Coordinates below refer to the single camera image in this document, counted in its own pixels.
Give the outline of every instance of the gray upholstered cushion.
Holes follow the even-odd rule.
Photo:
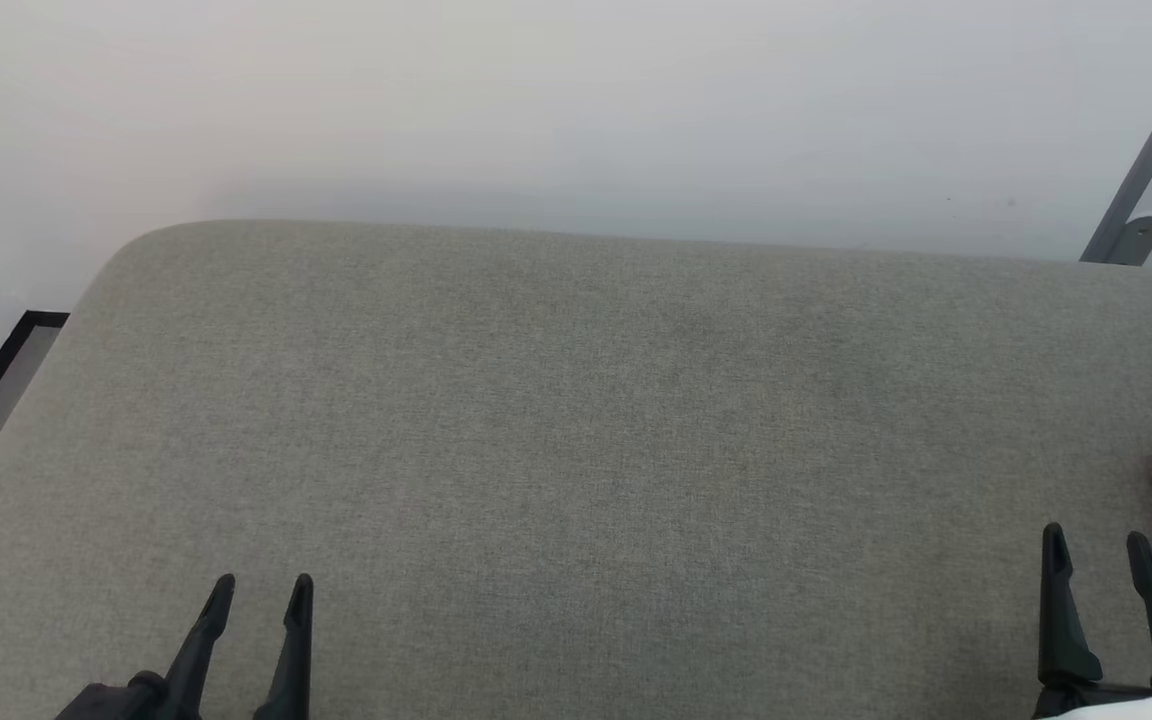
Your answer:
[[[150,234],[0,437],[0,719],[165,670],[209,719],[300,571],[314,717],[1028,717],[1061,520],[1151,670],[1152,272],[359,223]]]

